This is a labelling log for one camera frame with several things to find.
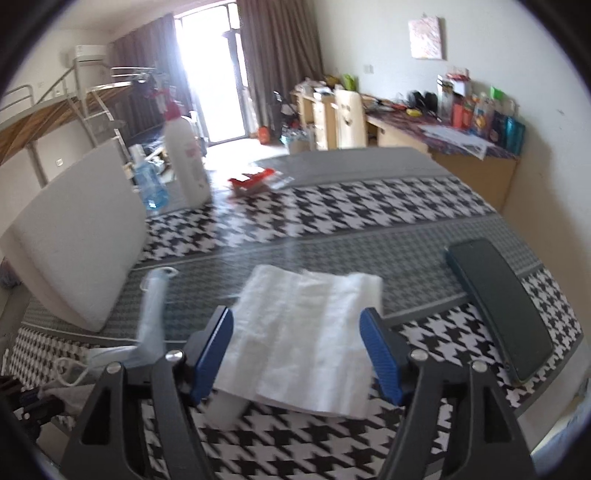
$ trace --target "bunk bed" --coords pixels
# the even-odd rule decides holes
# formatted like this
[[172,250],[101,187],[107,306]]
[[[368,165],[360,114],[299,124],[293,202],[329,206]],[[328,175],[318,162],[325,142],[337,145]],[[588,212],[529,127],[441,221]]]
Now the bunk bed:
[[[128,92],[134,82],[143,81],[154,69],[144,67],[109,67],[113,83],[82,88],[79,69],[85,61],[74,61],[71,68],[66,70],[44,93],[38,101],[34,100],[31,85],[21,85],[6,92],[18,98],[0,108],[0,112],[13,106],[29,104],[24,110],[0,123],[0,166],[7,159],[23,148],[29,151],[35,172],[42,185],[47,184],[47,178],[41,168],[36,142],[44,135],[71,121],[79,121],[90,140],[92,147],[98,146],[106,138],[117,138],[121,152],[130,161],[129,152],[125,146],[119,128],[120,121],[116,121],[106,104],[119,95]],[[75,89],[68,90],[66,81],[69,76],[74,77]],[[98,130],[94,119],[102,121],[109,128]]]

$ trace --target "air conditioner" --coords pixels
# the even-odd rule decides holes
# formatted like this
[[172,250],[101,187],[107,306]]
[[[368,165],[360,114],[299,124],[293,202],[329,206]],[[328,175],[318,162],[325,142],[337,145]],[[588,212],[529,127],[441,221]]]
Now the air conditioner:
[[77,45],[71,61],[104,61],[107,58],[106,45]]

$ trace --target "curtain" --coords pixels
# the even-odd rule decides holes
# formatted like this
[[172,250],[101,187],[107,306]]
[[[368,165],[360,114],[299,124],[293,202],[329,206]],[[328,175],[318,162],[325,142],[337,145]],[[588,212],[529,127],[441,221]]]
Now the curtain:
[[[166,72],[170,84],[176,87],[176,99],[188,110],[192,108],[172,14],[115,40],[111,44],[111,53],[115,67],[156,67]],[[155,101],[135,92],[115,106],[115,116],[127,122],[122,133],[126,139],[164,122]]]
[[236,0],[248,85],[259,125],[271,125],[273,91],[290,98],[322,76],[318,28],[307,0]]

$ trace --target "tiled floor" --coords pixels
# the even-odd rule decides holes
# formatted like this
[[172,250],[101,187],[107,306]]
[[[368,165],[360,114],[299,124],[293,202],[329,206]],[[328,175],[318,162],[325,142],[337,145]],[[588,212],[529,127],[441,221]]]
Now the tiled floor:
[[282,144],[261,145],[257,139],[245,138],[209,147],[204,164],[214,183],[225,184],[231,176],[244,173],[250,163],[281,155],[287,155]]

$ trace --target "white towel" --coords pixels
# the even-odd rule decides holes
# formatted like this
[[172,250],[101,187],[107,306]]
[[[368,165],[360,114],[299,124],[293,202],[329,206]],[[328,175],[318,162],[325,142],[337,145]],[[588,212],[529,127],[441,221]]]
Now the white towel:
[[373,275],[259,265],[232,309],[234,335],[215,388],[291,410],[365,418],[372,367],[359,315],[381,311],[381,293]]

